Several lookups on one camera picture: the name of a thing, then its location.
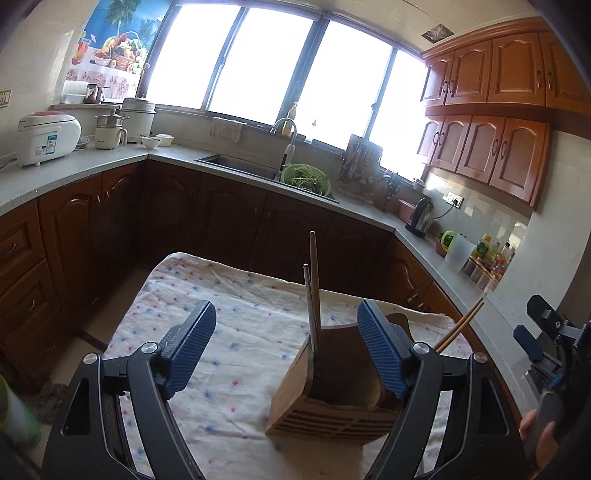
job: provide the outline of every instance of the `white bowl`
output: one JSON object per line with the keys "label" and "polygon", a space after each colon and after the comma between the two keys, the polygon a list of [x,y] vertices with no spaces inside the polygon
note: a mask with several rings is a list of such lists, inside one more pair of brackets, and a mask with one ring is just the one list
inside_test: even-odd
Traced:
{"label": "white bowl", "polygon": [[158,135],[156,135],[156,138],[160,139],[160,146],[161,147],[169,147],[174,140],[174,137],[172,135],[168,135],[168,134],[158,134]]}
{"label": "white bowl", "polygon": [[155,149],[157,146],[160,145],[161,140],[159,138],[148,138],[148,137],[144,137],[142,138],[142,144],[148,149],[148,150],[153,150]]}

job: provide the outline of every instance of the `electrical outlet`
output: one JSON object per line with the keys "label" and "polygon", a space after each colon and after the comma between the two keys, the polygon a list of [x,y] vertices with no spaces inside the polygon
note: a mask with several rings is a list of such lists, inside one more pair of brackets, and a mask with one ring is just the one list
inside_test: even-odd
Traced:
{"label": "electrical outlet", "polygon": [[464,197],[460,197],[459,195],[456,195],[455,193],[449,192],[447,194],[447,196],[443,197],[443,200],[445,200],[450,205],[453,205],[454,207],[459,208],[462,206],[462,202],[464,201]]}
{"label": "electrical outlet", "polygon": [[0,107],[8,106],[8,102],[10,102],[10,92],[12,92],[11,88],[0,90]]}

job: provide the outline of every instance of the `towel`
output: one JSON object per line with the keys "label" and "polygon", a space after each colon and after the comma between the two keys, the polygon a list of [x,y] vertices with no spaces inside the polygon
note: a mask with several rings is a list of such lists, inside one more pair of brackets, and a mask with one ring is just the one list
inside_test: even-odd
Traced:
{"label": "towel", "polygon": [[238,143],[244,125],[246,125],[246,123],[214,117],[212,126],[209,129],[209,136],[213,137],[214,135],[217,135],[218,137],[229,138],[234,143]]}

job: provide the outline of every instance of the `wooden utensil holder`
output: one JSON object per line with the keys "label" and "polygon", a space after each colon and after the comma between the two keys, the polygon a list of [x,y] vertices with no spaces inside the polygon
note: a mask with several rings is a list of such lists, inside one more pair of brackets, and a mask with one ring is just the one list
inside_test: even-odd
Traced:
{"label": "wooden utensil holder", "polygon": [[[408,329],[404,315],[388,319]],[[386,392],[357,324],[320,334],[322,357],[308,336],[273,395],[266,432],[360,444],[387,435],[402,402]]]}

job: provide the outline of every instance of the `white rice cooker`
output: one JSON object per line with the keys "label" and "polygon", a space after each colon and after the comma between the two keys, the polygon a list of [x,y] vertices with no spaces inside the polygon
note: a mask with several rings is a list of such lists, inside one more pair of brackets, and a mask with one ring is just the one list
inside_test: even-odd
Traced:
{"label": "white rice cooker", "polygon": [[75,117],[58,110],[25,115],[17,128],[19,166],[38,166],[42,161],[73,152],[81,131]]}
{"label": "white rice cooker", "polygon": [[149,136],[156,115],[156,104],[145,98],[128,97],[123,99],[119,114],[125,117],[123,126],[127,130],[127,142],[140,143],[142,135]]}

